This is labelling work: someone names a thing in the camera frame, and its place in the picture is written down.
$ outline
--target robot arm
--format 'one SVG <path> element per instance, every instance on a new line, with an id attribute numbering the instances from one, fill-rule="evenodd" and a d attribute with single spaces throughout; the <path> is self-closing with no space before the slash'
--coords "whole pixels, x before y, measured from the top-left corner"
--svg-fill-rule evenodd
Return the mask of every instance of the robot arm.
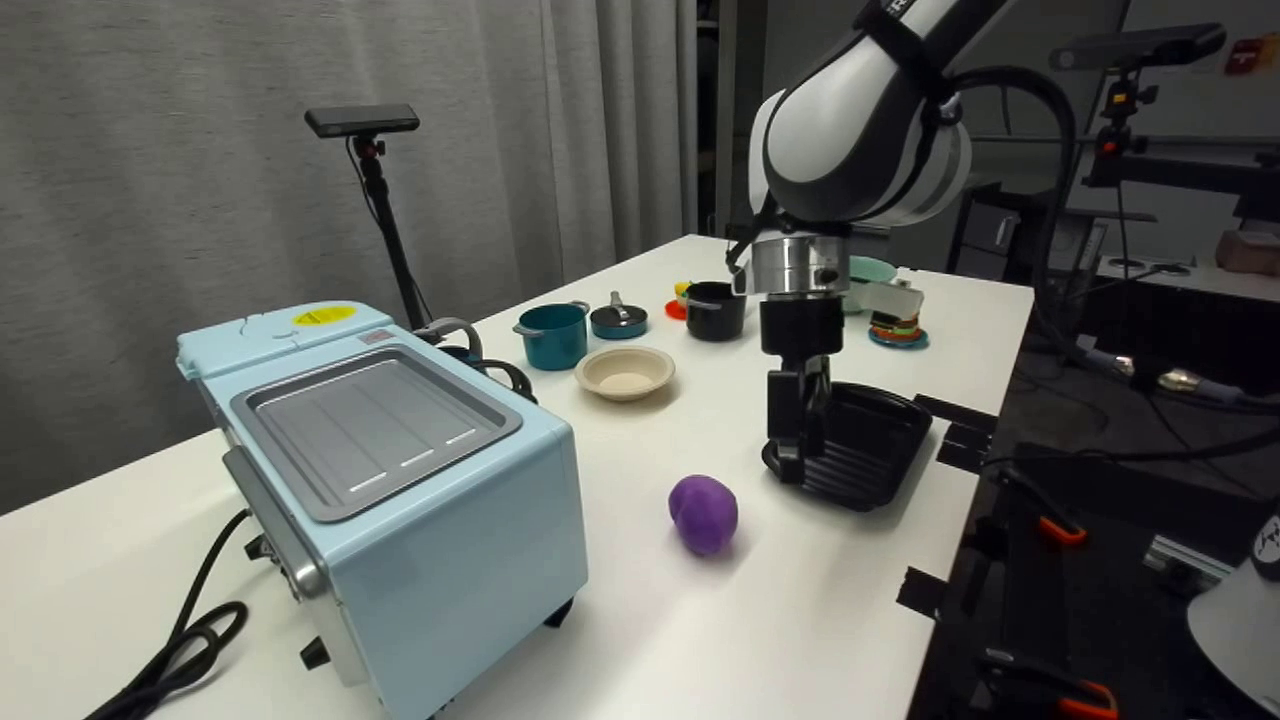
<path id="1" fill-rule="evenodd" d="M 899 228 L 940 212 L 971 169 L 954 61 L 1006 0 L 873 0 L 856 36 L 754 125 L 754 212 L 790 223 Z"/>

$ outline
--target toaster oven handle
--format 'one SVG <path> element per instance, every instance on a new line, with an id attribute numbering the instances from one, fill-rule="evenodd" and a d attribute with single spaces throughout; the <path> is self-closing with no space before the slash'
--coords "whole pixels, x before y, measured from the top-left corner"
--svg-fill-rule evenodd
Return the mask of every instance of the toaster oven handle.
<path id="1" fill-rule="evenodd" d="M 281 575 L 289 579 L 297 600 L 312 600 L 328 588 L 321 563 L 312 559 L 312 553 L 301 544 L 297 529 L 289 526 L 289 515 L 281 513 L 270 480 L 256 471 L 254 456 L 233 443 L 223 451 L 223 465 L 233 471 L 233 480 L 241 483 L 241 498 L 250 500 L 254 515 L 265 526 L 270 536 L 270 555 L 281 570 Z"/>

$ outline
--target white table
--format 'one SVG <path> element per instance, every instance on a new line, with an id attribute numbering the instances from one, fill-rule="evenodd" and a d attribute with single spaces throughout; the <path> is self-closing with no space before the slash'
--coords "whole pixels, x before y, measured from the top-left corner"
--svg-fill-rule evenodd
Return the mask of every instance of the white table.
<path id="1" fill-rule="evenodd" d="M 723 242 L 690 238 L 542 296 L 605 305 L 620 288 L 652 312 L 637 344 L 674 352 L 682 383 L 665 402 L 605 405 L 572 371 L 533 371 L 545 409 L 577 430 L 592 579 L 562 632 L 530 637 L 443 720 L 910 711 L 932 621 L 895 593 L 910 570 L 954 572 L 975 478 L 932 460 L 936 420 L 886 513 L 781 487 L 756 460 L 776 363 L 760 352 L 756 308 L 737 344 L 697 344 L 660 312 L 674 279 L 723 275 L 722 257 Z M 831 376 L 999 414 L 1032 292 L 936 271 L 912 286 L 929 292 L 932 349 L 886 352 L 848 321 Z M 519 308 L 480 324 L 490 358 L 523 360 Z M 217 529 L 243 509 L 222 451 L 222 433 L 203 433 L 0 520 L 0 715 L 84 715 L 155 654 Z M 674 536 L 665 500 L 690 471 L 722 478 L 741 500 L 728 559 L 691 559 Z M 241 555 L 250 536 L 230 544 L 203 608 L 241 598 L 254 621 L 222 675 L 161 715 L 378 715 L 334 668 L 301 668 L 317 632 L 286 579 Z"/>

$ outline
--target purple ball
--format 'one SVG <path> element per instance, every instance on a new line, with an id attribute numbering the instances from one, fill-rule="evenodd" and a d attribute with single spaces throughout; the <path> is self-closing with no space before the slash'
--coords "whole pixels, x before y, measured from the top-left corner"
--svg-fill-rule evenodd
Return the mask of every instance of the purple ball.
<path id="1" fill-rule="evenodd" d="M 715 555 L 731 544 L 737 498 L 722 480 L 685 478 L 668 498 L 668 513 L 691 555 Z"/>

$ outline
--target light blue toaster oven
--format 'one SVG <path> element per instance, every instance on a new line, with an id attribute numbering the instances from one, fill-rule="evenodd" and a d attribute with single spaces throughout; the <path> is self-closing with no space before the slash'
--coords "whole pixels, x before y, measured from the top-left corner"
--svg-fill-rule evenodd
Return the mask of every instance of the light blue toaster oven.
<path id="1" fill-rule="evenodd" d="M 386 715 L 442 711 L 587 579 L 569 424 L 386 312 L 243 315 L 186 333 L 178 363 L 317 623 L 301 659 Z"/>

